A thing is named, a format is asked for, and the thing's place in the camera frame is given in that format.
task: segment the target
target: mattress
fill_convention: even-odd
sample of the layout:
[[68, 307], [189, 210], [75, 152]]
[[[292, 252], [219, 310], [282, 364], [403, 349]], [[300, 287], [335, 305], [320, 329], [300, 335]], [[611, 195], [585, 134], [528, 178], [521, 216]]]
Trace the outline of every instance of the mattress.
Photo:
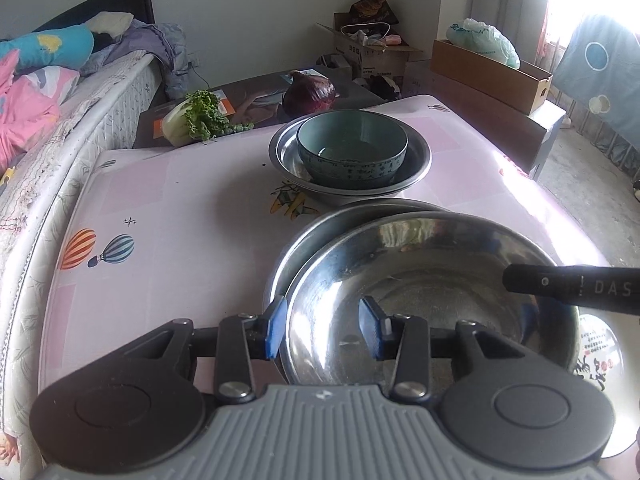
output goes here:
[[[63, 105], [68, 107], [67, 120], [74, 121], [71, 108], [76, 107], [76, 120], [81, 113], [75, 126], [59, 132], [57, 139], [54, 134], [49, 146], [28, 160], [30, 166], [16, 173], [20, 180], [11, 182], [14, 209], [26, 206], [26, 213], [0, 218], [5, 235], [0, 242], [7, 243], [7, 234], [14, 238], [0, 278], [0, 420], [9, 446], [15, 439], [20, 453], [19, 462], [14, 458], [9, 465], [0, 463], [4, 480], [29, 479], [42, 468], [28, 415], [37, 393], [47, 295], [71, 213], [98, 155], [132, 146], [138, 116], [148, 109], [162, 82], [158, 62], [150, 54], [133, 53], [111, 65], [87, 78], [69, 99], [75, 102]], [[27, 204], [20, 202], [27, 197]]]

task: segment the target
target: black handle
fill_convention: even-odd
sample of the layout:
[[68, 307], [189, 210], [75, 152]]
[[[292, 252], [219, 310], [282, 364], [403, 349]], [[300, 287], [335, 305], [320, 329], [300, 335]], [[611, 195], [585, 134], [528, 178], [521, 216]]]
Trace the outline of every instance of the black handle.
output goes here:
[[504, 270], [502, 284], [510, 292], [640, 316], [640, 269], [514, 264]]

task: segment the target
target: water in bowl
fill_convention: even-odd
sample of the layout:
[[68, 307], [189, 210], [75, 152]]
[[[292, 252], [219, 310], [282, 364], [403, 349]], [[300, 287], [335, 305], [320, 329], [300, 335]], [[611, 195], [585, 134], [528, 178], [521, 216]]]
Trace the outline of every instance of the water in bowl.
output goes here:
[[375, 162], [381, 158], [375, 145], [357, 139], [345, 139], [335, 146], [325, 146], [318, 156], [338, 162]]

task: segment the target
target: white plastic bag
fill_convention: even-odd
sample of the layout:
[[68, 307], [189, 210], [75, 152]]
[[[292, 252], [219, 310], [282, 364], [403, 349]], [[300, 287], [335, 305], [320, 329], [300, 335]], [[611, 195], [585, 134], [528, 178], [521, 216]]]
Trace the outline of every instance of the white plastic bag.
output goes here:
[[487, 56], [516, 70], [520, 68], [520, 58], [511, 41], [492, 25], [467, 18], [447, 29], [447, 39], [455, 46]]

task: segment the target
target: dark table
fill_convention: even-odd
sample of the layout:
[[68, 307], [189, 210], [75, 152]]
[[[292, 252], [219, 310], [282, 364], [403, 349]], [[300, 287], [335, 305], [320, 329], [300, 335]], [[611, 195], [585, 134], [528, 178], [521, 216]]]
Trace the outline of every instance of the dark table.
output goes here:
[[[368, 108], [384, 102], [366, 88], [357, 85], [341, 70], [334, 70], [325, 66], [315, 66], [315, 70], [327, 76], [334, 84], [338, 97], [332, 106], [335, 110]], [[273, 126], [289, 122], [289, 118], [282, 112], [280, 102], [284, 92], [290, 87], [286, 79], [286, 72], [274, 72], [260, 75], [242, 81], [235, 81], [226, 85], [211, 88], [211, 91], [222, 90], [235, 110], [229, 115], [232, 123], [253, 123], [254, 128]], [[160, 124], [175, 106], [181, 101], [150, 108], [140, 114], [138, 130], [134, 148], [152, 148], [156, 146], [171, 146], [162, 136]]]

